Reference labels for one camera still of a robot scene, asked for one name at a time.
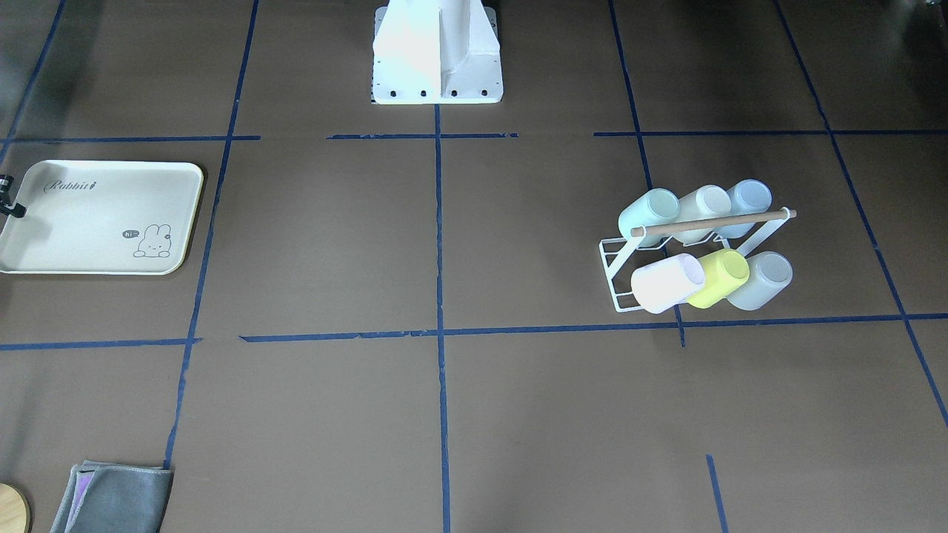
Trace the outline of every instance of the yellow cup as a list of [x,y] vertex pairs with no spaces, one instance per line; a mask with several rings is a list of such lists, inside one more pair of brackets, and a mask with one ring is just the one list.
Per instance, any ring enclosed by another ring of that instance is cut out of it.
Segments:
[[686,301],[699,309],[707,309],[719,302],[746,284],[751,277],[747,260],[733,249],[719,249],[705,255],[698,262],[704,269],[704,288],[689,296]]

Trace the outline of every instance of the light blue cup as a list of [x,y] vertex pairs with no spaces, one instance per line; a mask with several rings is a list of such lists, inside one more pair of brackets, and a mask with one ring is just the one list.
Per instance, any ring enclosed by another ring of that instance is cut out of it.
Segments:
[[[727,195],[731,198],[732,216],[767,211],[770,209],[771,202],[774,201],[770,189],[768,189],[763,182],[757,181],[756,179],[745,179],[738,182],[737,185],[727,191]],[[753,227],[753,222],[748,224],[736,224],[734,226],[716,228],[715,233],[725,239],[739,239],[746,235]]]
[[[671,224],[678,218],[678,196],[668,189],[652,189],[635,200],[619,215],[619,232],[626,240],[631,240],[632,230],[642,226]],[[641,247],[653,247],[662,240],[661,236],[647,236]]]

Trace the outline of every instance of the round wooden object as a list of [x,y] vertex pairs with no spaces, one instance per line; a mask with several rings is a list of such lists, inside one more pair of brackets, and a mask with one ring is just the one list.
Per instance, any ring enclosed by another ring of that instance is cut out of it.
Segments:
[[0,533],[27,533],[29,505],[23,494],[0,483]]

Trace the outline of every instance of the white cup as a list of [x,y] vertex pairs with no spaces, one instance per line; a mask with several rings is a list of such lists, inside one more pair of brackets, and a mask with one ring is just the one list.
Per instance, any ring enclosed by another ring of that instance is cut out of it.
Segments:
[[[731,199],[731,214],[755,214],[770,209],[774,197],[770,189],[761,181],[756,179],[745,179],[738,182],[737,185],[728,189],[727,196]],[[715,232],[726,239],[739,239],[747,234],[754,223],[736,224],[734,226],[724,226],[715,228]]]
[[[631,240],[632,230],[642,226],[670,224],[678,217],[678,196],[668,189],[652,189],[639,196],[619,215],[619,232],[626,240]],[[647,236],[639,247],[653,247],[662,240],[661,236]]]
[[[727,191],[717,185],[705,185],[679,200],[679,214],[675,222],[690,222],[704,220],[731,214],[731,198]],[[683,245],[697,243],[712,231],[688,230],[672,233],[672,237]]]
[[790,284],[793,267],[790,261],[775,251],[762,251],[747,258],[751,270],[747,283],[727,296],[727,301],[744,311],[763,307]]
[[704,269],[695,256],[680,253],[632,272],[632,294],[649,313],[662,313],[704,287]]

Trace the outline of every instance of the wooden rod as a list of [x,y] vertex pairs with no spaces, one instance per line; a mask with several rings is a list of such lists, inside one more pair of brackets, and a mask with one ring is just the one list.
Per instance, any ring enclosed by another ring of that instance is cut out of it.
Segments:
[[[722,228],[724,226],[734,226],[735,224],[747,224],[751,222],[767,222],[768,220],[782,220],[785,218],[796,218],[796,210],[787,211],[767,211],[755,214],[738,214],[735,216],[722,216],[719,218],[705,218],[704,220],[690,220],[688,222],[675,222],[673,224],[659,224],[657,226],[647,226],[649,235],[668,235],[680,231],[689,230],[711,230],[713,228]],[[642,228],[632,230],[633,237],[643,237],[646,233]]]

